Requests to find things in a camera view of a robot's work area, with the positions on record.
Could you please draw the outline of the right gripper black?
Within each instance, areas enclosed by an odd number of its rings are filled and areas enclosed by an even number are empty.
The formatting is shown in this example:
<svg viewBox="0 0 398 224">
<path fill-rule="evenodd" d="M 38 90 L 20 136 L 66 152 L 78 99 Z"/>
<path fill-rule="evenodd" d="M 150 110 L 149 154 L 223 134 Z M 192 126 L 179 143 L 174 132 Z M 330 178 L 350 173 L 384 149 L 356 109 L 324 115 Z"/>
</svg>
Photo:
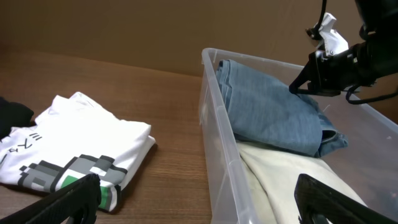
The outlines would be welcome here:
<svg viewBox="0 0 398 224">
<path fill-rule="evenodd" d="M 374 34 L 334 56 L 328 57 L 320 50 L 312 53 L 289 91 L 296 95 L 338 96 L 349 86 L 371 86 L 378 78 L 395 73 L 397 36 Z"/>
</svg>

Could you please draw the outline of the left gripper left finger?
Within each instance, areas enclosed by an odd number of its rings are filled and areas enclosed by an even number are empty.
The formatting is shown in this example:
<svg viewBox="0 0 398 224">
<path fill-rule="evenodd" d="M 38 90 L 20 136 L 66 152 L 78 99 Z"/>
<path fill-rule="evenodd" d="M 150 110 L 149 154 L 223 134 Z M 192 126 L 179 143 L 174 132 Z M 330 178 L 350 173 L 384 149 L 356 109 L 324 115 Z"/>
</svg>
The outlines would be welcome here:
<svg viewBox="0 0 398 224">
<path fill-rule="evenodd" d="M 100 203 L 100 178 L 96 174 L 88 174 L 2 218 L 1 224 L 94 224 Z"/>
</svg>

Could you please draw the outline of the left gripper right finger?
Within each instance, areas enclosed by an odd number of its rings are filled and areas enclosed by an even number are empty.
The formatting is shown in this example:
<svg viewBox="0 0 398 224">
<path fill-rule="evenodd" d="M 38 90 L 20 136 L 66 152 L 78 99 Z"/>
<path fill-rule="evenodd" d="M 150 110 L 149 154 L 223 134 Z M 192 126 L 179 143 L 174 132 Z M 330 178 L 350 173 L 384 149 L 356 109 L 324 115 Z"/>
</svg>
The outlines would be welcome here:
<svg viewBox="0 0 398 224">
<path fill-rule="evenodd" d="M 307 174 L 298 176 L 294 197 L 300 224 L 397 224 Z"/>
</svg>

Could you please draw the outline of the cream cloth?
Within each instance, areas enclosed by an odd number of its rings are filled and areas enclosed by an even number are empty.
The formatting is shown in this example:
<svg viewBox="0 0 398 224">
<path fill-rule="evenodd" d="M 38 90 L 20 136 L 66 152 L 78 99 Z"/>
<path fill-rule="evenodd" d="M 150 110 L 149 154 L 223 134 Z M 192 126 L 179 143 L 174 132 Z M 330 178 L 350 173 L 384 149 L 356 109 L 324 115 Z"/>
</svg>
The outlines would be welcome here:
<svg viewBox="0 0 398 224">
<path fill-rule="evenodd" d="M 321 159 L 257 147 L 238 142 L 240 156 L 249 172 L 254 203 L 260 217 L 268 223 L 298 223 L 299 210 L 294 198 L 300 174 L 319 180 L 364 205 L 359 195 Z"/>
</svg>

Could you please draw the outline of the blue denim jeans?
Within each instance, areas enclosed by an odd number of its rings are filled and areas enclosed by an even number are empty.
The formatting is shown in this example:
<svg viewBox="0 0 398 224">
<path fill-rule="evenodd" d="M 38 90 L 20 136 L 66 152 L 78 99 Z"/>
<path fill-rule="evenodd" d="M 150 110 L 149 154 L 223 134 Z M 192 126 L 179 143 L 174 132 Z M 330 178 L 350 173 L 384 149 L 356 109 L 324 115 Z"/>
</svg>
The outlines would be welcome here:
<svg viewBox="0 0 398 224">
<path fill-rule="evenodd" d="M 234 60 L 219 62 L 216 79 L 234 136 L 279 151 L 322 157 L 348 147 L 340 133 L 308 95 Z"/>
</svg>

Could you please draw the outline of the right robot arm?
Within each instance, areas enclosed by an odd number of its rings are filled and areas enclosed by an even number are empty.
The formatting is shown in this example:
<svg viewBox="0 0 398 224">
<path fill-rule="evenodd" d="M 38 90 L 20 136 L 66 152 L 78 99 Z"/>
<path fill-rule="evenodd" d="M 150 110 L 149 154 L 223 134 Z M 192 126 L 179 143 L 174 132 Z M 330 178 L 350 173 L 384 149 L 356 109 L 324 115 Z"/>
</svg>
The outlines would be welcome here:
<svg viewBox="0 0 398 224">
<path fill-rule="evenodd" d="M 317 41 L 317 49 L 290 84 L 293 94 L 336 96 L 346 92 L 346 100 L 361 86 L 373 86 L 377 79 L 397 73 L 397 1 L 356 1 L 363 24 L 363 42 L 348 46 L 333 29 L 336 19 L 323 7 L 318 22 L 307 29 Z"/>
</svg>

